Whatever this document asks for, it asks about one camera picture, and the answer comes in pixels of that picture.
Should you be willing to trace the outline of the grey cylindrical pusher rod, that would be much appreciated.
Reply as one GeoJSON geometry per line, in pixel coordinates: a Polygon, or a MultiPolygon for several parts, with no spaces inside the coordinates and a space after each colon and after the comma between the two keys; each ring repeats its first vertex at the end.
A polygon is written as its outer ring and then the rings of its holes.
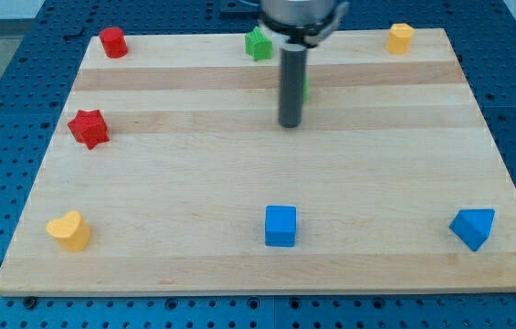
{"type": "Polygon", "coordinates": [[[282,127],[300,125],[308,50],[302,45],[289,44],[280,50],[279,114],[282,127]]]}

